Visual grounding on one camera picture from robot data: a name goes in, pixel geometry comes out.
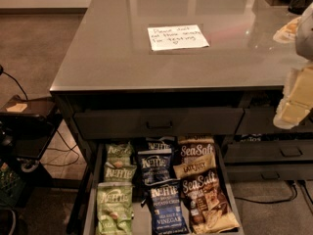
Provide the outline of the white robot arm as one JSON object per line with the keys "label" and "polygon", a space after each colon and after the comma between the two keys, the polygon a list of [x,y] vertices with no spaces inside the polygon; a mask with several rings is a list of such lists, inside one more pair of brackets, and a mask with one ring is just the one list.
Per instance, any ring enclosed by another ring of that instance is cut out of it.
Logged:
{"label": "white robot arm", "polygon": [[313,109],[313,4],[302,15],[279,29],[273,39],[295,44],[295,52],[308,64],[302,70],[291,69],[285,80],[273,124],[282,129],[298,126]]}

